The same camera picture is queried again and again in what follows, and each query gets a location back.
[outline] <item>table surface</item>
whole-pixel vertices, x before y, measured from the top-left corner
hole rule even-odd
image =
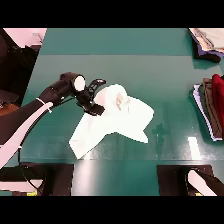
[[[87,83],[102,78],[106,86],[120,84],[155,113],[145,129],[148,144],[111,134],[88,159],[76,160],[69,139],[83,112],[70,101],[35,126],[22,161],[74,163],[73,195],[159,195],[158,164],[211,164],[224,181],[224,142],[211,140],[189,96],[202,78],[222,75],[224,63],[195,60],[192,51],[185,28],[48,29],[23,105],[71,71]],[[194,161],[188,137],[196,138],[200,161]],[[7,166],[14,165],[15,157]]]

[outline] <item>green tabletop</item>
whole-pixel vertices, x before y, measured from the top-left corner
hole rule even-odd
[[[151,106],[144,144],[119,134],[107,135],[76,160],[69,146],[83,111],[70,101],[45,115],[26,139],[22,161],[75,163],[73,195],[158,195],[157,164],[211,164],[224,181],[224,143],[213,142],[202,128],[189,91],[204,77],[222,75],[223,62],[192,58],[187,29],[48,29],[23,104],[35,99],[64,72],[77,72],[87,83],[107,80]],[[194,137],[200,161],[193,161],[188,138]],[[7,165],[16,165],[12,160]]]

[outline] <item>red garment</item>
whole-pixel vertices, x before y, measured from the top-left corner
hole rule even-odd
[[[217,116],[224,130],[224,80],[218,74],[212,76],[212,95]]]

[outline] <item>stack of folded clothes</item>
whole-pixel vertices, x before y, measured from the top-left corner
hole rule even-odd
[[[193,97],[199,107],[213,141],[224,139],[224,76],[203,78],[194,85]]]
[[[189,28],[194,58],[219,63],[224,56],[224,28]]]

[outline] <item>robotic arm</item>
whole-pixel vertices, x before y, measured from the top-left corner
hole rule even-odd
[[[104,107],[93,99],[98,87],[105,84],[102,79],[93,80],[87,87],[80,74],[65,73],[47,87],[34,101],[20,109],[0,117],[0,169],[22,148],[22,144],[34,125],[48,111],[61,104],[68,96],[77,99],[77,105],[92,116],[101,115]]]

